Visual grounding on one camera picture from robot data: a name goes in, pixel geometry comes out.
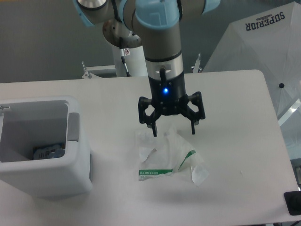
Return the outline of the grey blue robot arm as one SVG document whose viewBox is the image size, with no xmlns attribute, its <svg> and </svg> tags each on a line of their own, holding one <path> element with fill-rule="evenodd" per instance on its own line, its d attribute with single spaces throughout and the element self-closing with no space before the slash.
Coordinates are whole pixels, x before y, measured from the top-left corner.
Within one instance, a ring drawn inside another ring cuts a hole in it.
<svg viewBox="0 0 301 226">
<path fill-rule="evenodd" d="M 192 126 L 206 117 L 201 93 L 186 93 L 179 23 L 214 10 L 218 0 L 76 0 L 73 4 L 87 26 L 116 20 L 139 37 L 152 95 L 139 98 L 141 124 L 156 135 L 160 116 L 181 114 Z"/>
</svg>

